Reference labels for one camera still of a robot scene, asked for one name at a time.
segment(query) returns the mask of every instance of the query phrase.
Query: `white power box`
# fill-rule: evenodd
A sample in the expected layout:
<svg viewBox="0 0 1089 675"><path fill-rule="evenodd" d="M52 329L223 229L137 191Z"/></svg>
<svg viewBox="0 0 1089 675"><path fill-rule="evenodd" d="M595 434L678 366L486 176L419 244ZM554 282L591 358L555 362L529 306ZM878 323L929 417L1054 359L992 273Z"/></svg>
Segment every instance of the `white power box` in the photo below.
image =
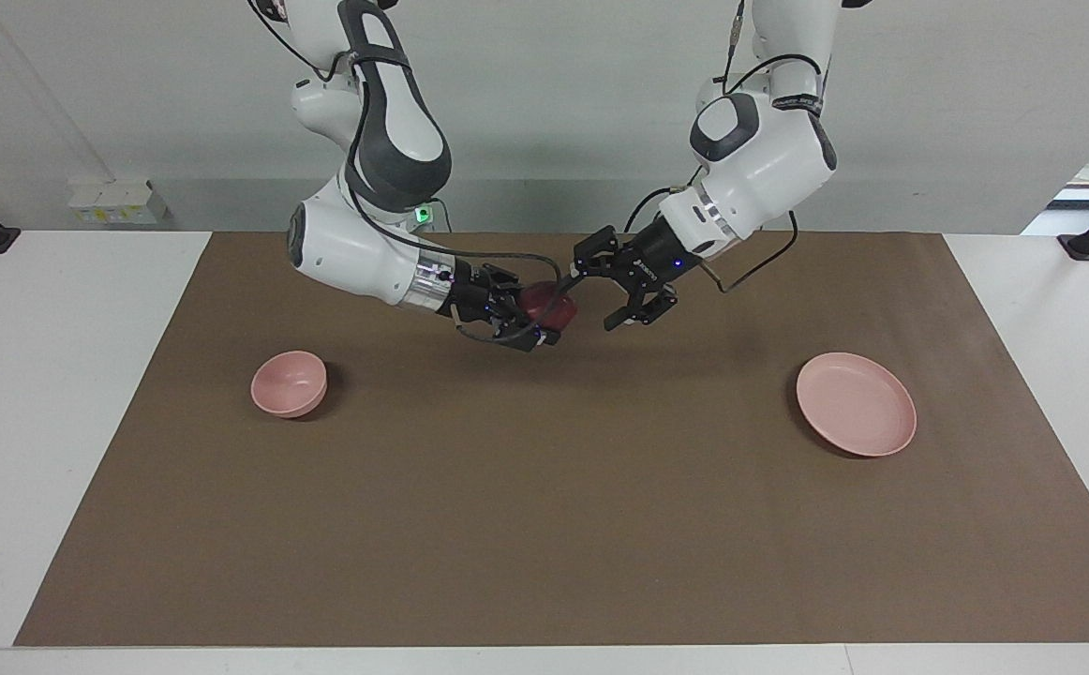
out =
<svg viewBox="0 0 1089 675"><path fill-rule="evenodd" d="M131 223L156 225L166 218L166 201L149 181L117 180L102 185L74 185L70 210L86 225Z"/></svg>

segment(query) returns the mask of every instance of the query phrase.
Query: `white table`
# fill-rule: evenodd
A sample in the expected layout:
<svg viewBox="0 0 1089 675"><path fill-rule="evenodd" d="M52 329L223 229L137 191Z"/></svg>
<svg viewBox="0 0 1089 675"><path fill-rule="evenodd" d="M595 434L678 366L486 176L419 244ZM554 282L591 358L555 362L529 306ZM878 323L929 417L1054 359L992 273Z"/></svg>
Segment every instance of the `white table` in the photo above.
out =
<svg viewBox="0 0 1089 675"><path fill-rule="evenodd" d="M0 256L0 672L1089 672L1089 645L11 649L207 238L26 232ZM1089 488L1089 263L1043 236L947 243Z"/></svg>

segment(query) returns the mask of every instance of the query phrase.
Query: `gray wall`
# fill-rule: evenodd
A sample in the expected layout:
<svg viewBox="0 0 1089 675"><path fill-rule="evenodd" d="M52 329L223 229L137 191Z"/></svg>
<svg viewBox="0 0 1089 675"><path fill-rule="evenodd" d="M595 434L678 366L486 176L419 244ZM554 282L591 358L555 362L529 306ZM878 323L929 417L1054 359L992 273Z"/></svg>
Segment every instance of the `gray wall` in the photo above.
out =
<svg viewBox="0 0 1089 675"><path fill-rule="evenodd" d="M392 11L454 149L461 230L621 222L685 180L730 0L403 0ZM244 0L0 0L0 22L121 179L182 228L281 228L340 162L287 106L304 70ZM1019 232L1089 159L1089 0L877 0L845 12L823 123L842 158L820 230ZM94 172L0 59L0 218L77 226Z"/></svg>

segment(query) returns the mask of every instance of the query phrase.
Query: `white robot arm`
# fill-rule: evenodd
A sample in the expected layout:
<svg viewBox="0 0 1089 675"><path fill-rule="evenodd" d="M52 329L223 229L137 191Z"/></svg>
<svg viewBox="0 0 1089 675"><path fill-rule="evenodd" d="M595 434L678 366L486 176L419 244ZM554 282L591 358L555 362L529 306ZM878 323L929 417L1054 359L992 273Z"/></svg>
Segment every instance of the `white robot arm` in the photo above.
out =
<svg viewBox="0 0 1089 675"><path fill-rule="evenodd" d="M493 341L514 348L556 343L574 315L563 294L590 277L628 294L608 330L651 323L676 304L670 282L800 204L836 168L818 115L841 0L755 0L756 75L700 93L689 142L706 179L662 201L633 240L619 242L612 228L584 240L548 305L539 292L528 302L513 273L470 266L408 233L412 210L446 183L451 157L383 12L397 0L249 1L262 21L291 25L292 51L317 70L319 82L293 89L297 119L348 155L293 214L293 265L351 294L452 316L458 327L488 321Z"/></svg>

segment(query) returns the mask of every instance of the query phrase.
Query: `pink plate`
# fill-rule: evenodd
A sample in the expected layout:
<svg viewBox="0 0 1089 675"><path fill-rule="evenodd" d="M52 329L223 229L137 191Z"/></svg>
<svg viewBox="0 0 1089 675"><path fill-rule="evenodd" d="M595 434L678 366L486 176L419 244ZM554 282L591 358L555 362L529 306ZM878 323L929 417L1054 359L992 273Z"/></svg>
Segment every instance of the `pink plate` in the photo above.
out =
<svg viewBox="0 0 1089 675"><path fill-rule="evenodd" d="M916 403L886 368L821 354L798 372L798 407L823 439L856 456L892 456L916 435Z"/></svg>
<svg viewBox="0 0 1089 675"><path fill-rule="evenodd" d="M257 407L283 419L316 409L327 393L327 368L310 352L285 352L258 368L249 386Z"/></svg>

